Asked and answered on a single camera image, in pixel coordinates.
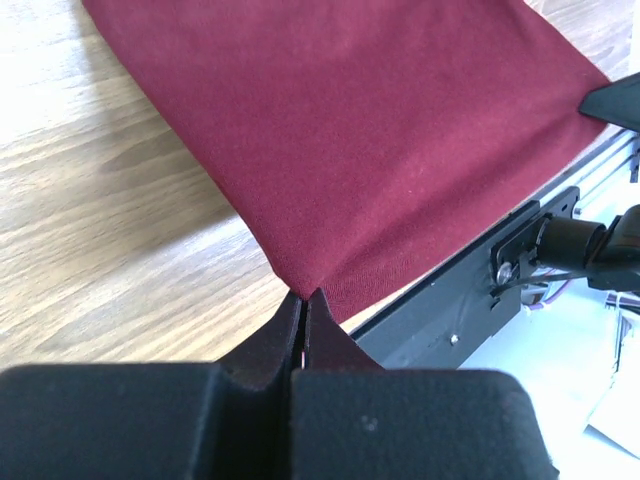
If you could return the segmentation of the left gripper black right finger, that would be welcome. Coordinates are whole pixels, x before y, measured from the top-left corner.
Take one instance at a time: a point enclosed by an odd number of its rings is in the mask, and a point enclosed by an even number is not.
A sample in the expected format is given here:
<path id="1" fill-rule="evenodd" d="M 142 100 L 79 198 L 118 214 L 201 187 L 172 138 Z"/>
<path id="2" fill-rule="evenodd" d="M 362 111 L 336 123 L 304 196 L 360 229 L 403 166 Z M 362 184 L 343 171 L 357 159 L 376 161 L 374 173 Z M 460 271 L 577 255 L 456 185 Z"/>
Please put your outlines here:
<path id="1" fill-rule="evenodd" d="M 306 307 L 291 377 L 294 479 L 555 479 L 529 395 L 492 370 L 386 370 Z"/>

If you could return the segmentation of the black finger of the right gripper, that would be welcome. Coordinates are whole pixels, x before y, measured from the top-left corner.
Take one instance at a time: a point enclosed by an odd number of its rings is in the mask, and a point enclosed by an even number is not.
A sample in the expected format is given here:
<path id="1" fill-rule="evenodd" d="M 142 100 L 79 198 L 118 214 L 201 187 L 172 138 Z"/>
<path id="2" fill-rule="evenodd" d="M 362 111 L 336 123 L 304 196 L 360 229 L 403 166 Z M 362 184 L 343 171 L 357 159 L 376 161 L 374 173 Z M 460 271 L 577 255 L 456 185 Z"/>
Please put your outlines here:
<path id="1" fill-rule="evenodd" d="M 640 130 L 640 73 L 589 92 L 579 112 L 627 130 Z"/>

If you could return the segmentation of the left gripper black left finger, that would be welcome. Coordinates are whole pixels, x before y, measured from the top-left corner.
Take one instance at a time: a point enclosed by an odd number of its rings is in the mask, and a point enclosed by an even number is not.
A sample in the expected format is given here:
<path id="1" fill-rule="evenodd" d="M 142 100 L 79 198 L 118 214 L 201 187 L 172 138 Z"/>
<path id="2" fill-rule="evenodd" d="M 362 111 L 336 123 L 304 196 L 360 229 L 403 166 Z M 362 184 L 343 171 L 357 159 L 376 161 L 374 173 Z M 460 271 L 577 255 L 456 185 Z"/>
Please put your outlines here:
<path id="1" fill-rule="evenodd" d="M 31 364 L 1 375 L 5 479 L 272 479 L 304 304 L 211 363 Z"/>

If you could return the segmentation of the maroon t shirt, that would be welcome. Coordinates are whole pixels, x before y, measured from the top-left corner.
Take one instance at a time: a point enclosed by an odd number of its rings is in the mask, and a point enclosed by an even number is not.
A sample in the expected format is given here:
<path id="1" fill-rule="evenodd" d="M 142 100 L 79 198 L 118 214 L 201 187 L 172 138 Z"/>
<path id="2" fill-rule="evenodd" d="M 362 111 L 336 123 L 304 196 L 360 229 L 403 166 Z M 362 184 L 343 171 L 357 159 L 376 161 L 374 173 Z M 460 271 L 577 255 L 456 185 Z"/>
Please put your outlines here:
<path id="1" fill-rule="evenodd" d="M 302 298 L 337 321 L 481 235 L 603 130 L 604 73 L 522 1 L 89 1 Z"/>

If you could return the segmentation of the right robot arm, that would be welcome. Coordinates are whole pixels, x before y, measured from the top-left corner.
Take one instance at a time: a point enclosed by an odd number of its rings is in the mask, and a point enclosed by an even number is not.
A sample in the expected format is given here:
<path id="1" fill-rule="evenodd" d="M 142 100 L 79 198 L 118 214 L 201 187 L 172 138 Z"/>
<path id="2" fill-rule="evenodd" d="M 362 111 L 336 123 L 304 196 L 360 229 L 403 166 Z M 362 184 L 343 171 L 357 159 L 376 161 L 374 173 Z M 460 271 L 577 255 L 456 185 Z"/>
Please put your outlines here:
<path id="1" fill-rule="evenodd" d="M 625 129 L 639 131 L 639 75 L 615 81 L 586 95 L 579 112 Z M 585 278 L 596 290 L 639 291 L 639 207 L 634 205 L 608 227 L 554 217 L 537 241 L 541 264 Z"/>

